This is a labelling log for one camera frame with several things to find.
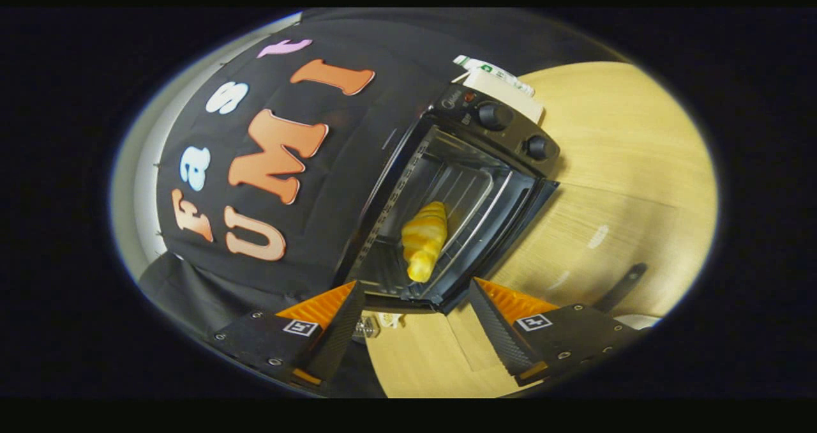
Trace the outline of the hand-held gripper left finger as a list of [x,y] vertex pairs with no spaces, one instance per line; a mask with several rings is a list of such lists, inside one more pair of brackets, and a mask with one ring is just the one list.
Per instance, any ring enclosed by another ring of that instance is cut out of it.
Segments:
[[324,389],[364,308],[364,288],[340,285],[286,310],[253,310],[214,331],[214,348],[277,384]]

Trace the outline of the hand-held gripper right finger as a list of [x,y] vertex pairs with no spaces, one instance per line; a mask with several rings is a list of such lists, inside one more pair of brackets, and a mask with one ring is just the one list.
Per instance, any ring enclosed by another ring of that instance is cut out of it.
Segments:
[[638,342],[642,331],[590,305],[556,306],[473,278],[469,302],[507,373],[519,386],[561,383]]

